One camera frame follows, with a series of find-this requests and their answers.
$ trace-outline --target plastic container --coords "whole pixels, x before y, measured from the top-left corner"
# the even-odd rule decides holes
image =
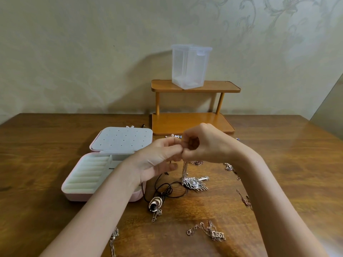
[[[173,49],[172,82],[182,89],[202,87],[212,48],[193,44],[172,45],[171,48]]]
[[[92,194],[115,170],[121,161],[152,142],[152,130],[148,128],[107,127],[90,145],[88,153],[78,161],[62,184],[62,192],[70,201],[88,201]],[[143,196],[137,186],[130,202]]]

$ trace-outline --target jewelry box tray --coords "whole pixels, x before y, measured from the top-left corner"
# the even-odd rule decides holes
[[[70,201],[88,201],[92,194],[115,171],[121,161],[152,142],[148,128],[107,127],[90,144],[90,152],[81,157],[63,182],[61,190]],[[133,192],[130,202],[143,197],[141,185]]]

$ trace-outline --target black cord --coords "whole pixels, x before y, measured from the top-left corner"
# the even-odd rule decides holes
[[[155,197],[156,193],[159,193],[159,194],[161,195],[161,198],[162,198],[163,201],[164,201],[164,199],[165,199],[166,197],[169,197],[169,198],[180,198],[180,197],[183,197],[183,196],[185,196],[185,195],[187,194],[188,189],[185,187],[185,189],[186,189],[186,190],[185,190],[185,193],[183,193],[182,195],[180,195],[180,196],[171,196],[171,194],[173,193],[172,185],[178,183],[178,184],[180,184],[180,185],[182,186],[182,183],[181,183],[180,181],[174,181],[174,182],[171,182],[171,183],[167,183],[167,182],[166,182],[166,183],[161,184],[158,188],[156,188],[156,184],[157,184],[158,180],[160,179],[160,177],[161,177],[162,175],[163,175],[163,174],[159,175],[159,177],[158,177],[158,178],[156,179],[156,181],[155,181],[155,185],[154,185],[155,192],[154,192],[154,194],[153,194],[153,198]],[[168,185],[168,186],[167,186],[167,188],[166,188],[163,192],[160,192],[159,189],[160,189],[161,187],[163,187],[164,185]],[[144,194],[144,190],[143,190],[143,183],[141,183],[141,187],[142,187],[142,193],[143,193],[143,198],[144,198],[144,200],[145,200],[146,202],[150,203],[150,201],[148,201],[148,200],[145,198],[145,194]]]

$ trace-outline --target right hand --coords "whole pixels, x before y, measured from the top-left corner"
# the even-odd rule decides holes
[[[213,163],[234,162],[249,151],[248,146],[218,130],[211,124],[201,123],[182,134],[182,159]]]

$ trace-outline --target wooden shelf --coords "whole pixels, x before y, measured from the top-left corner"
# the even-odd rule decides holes
[[[152,131],[154,135],[182,134],[185,130],[210,123],[224,133],[234,133],[235,129],[221,114],[215,113],[160,113],[152,114]]]
[[[182,89],[173,84],[171,80],[152,80],[151,90],[153,92],[171,93],[239,93],[240,88],[230,81],[205,81],[204,86]]]
[[[234,133],[235,129],[219,113],[225,93],[239,93],[240,88],[230,81],[205,81],[204,86],[183,90],[171,80],[152,80],[151,90],[156,93],[156,113],[152,115],[154,135],[182,134],[183,131],[199,125],[210,123],[224,133]],[[162,113],[160,114],[160,93],[221,93],[215,113]]]

